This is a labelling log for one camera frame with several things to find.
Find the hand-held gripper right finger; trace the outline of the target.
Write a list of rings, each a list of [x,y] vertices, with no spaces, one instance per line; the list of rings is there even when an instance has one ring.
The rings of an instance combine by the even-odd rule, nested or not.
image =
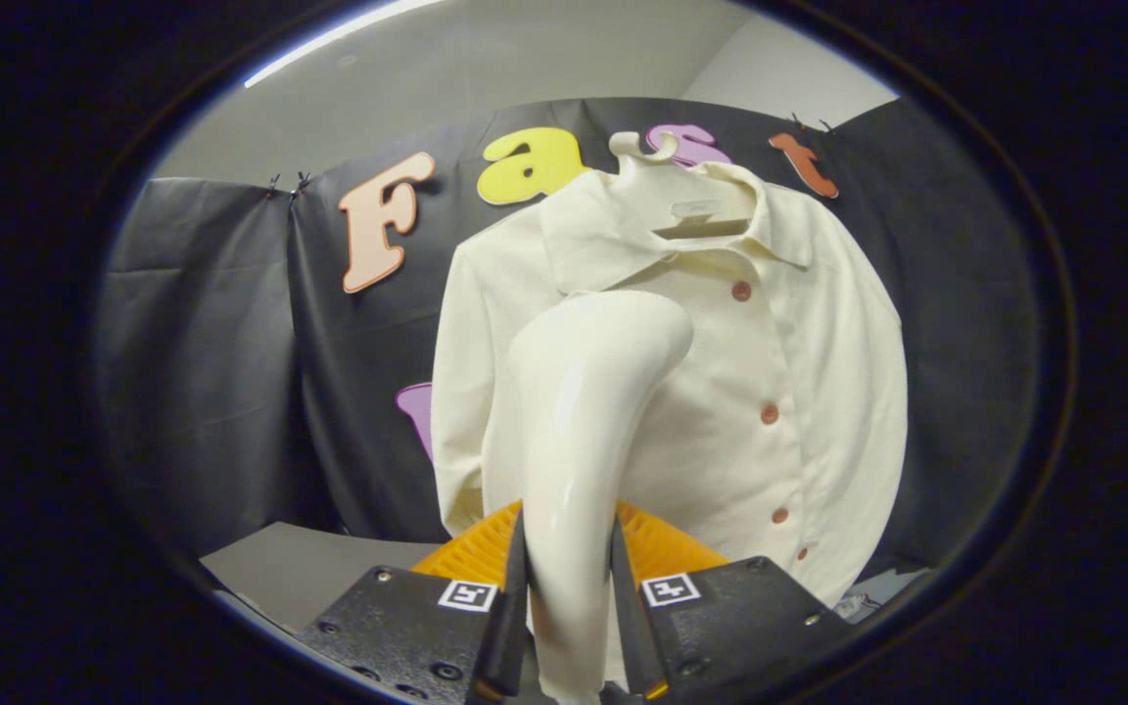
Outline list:
[[[772,559],[725,559],[625,501],[610,557],[624,670],[646,702],[775,700],[854,633]]]

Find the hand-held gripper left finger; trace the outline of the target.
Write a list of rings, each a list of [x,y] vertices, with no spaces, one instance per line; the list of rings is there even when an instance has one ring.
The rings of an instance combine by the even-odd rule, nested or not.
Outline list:
[[[513,501],[416,566],[368,570],[297,637],[381,704],[501,704],[520,688],[529,576]]]

